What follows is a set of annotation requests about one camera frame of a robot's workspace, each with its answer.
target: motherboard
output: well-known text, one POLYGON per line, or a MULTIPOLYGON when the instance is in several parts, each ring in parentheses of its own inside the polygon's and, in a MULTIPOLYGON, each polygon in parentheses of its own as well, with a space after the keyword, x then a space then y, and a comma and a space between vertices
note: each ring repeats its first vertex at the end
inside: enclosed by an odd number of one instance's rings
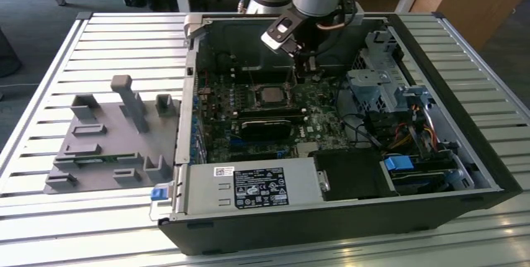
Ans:
POLYGON ((205 72, 197 81, 208 163, 306 157, 348 147, 336 78, 296 81, 288 71, 240 71, 210 77, 205 72))

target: blue latch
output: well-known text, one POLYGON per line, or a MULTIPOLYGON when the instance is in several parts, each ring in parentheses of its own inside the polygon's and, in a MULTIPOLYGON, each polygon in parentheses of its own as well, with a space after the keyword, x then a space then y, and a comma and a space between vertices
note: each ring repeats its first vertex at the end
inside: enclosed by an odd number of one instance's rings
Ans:
POLYGON ((150 191, 150 201, 162 201, 168 199, 168 188, 153 188, 150 191))
POLYGON ((413 169, 412 161, 408 156, 391 156, 384 160, 388 171, 400 171, 413 169))

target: gray plastic block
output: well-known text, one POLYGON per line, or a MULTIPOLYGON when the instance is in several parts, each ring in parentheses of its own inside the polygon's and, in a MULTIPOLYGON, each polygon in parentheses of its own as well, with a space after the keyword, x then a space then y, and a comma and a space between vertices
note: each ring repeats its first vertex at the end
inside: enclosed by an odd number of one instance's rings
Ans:
POLYGON ((101 153, 101 146, 97 144, 67 145, 63 150, 65 155, 94 155, 101 153))
MULTIPOLYGON (((129 88, 128 79, 122 80, 125 88, 129 88)), ((78 100, 87 108, 94 105, 90 98, 78 100)), ((178 111, 176 115, 158 116, 160 105, 156 103, 160 102, 174 105, 176 109, 180 105, 178 101, 166 100, 165 97, 142 103, 142 118, 149 128, 144 133, 137 131, 132 117, 122 115, 120 102, 99 103, 90 108, 97 124, 73 117, 49 176, 54 179, 54 176, 69 173, 75 182, 73 186, 61 186, 54 184, 55 181, 50 184, 46 181, 43 193, 152 187, 170 181, 178 111), (153 166, 146 171, 142 169, 144 158, 149 158, 153 166), (120 169, 136 171, 134 181, 116 180, 114 170, 120 169)))
POLYGON ((141 157, 141 154, 140 153, 134 153, 134 154, 130 154, 130 155, 125 155, 125 156, 118 156, 118 157, 116 157, 116 159, 117 159, 117 162, 120 163, 120 164, 136 164, 136 165, 141 165, 141 163, 142 163, 142 157, 141 157))
POLYGON ((142 162, 142 171, 152 181, 161 181, 172 174, 170 166, 165 163, 162 156, 157 158, 156 165, 153 165, 150 158, 145 157, 142 162))
POLYGON ((91 94, 74 96, 70 109, 77 119, 95 122, 97 120, 91 111, 95 108, 98 108, 98 104, 91 94))
POLYGON ((176 107, 169 94, 156 96, 156 111, 158 117, 170 117, 176 115, 176 107))
POLYGON ((57 161, 55 158, 53 165, 57 167, 57 169, 59 169, 59 171, 77 170, 79 168, 78 164, 70 159, 62 159, 57 161))
POLYGON ((138 172, 133 168, 128 169, 114 169, 114 174, 112 178, 121 185, 128 185, 130 183, 137 183, 141 181, 138 172))
POLYGON ((102 124, 85 124, 73 127, 71 134, 75 137, 82 135, 104 135, 106 134, 106 127, 102 124))
POLYGON ((134 94, 130 90, 132 79, 129 75, 116 75, 112 77, 110 89, 116 92, 122 100, 128 116, 132 118, 132 122, 138 132, 148 132, 149 126, 146 124, 142 114, 145 112, 144 104, 138 94, 134 94))
POLYGON ((46 185, 53 189, 70 189, 74 187, 74 184, 75 179, 69 173, 57 173, 46 177, 46 185))

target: power supply label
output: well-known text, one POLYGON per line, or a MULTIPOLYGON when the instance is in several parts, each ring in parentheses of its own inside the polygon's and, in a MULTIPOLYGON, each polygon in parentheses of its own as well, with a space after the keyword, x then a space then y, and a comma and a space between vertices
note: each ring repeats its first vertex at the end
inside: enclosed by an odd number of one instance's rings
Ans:
POLYGON ((237 209, 288 205, 282 168, 233 171, 237 209))

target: slotted metal table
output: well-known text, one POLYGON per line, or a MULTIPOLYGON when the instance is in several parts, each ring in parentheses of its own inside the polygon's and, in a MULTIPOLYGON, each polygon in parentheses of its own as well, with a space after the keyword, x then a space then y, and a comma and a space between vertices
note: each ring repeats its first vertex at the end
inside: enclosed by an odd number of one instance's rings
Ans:
MULTIPOLYGON (((0 155, 0 266, 519 266, 530 261, 528 110, 444 19, 400 18, 512 172, 524 190, 519 196, 435 230, 188 257, 149 219, 149 188, 42 194, 74 94, 117 101, 110 78, 129 74, 144 101, 160 93, 181 95, 184 14, 99 13, 75 20, 0 155)), ((421 84, 413 64, 405 65, 421 84)))

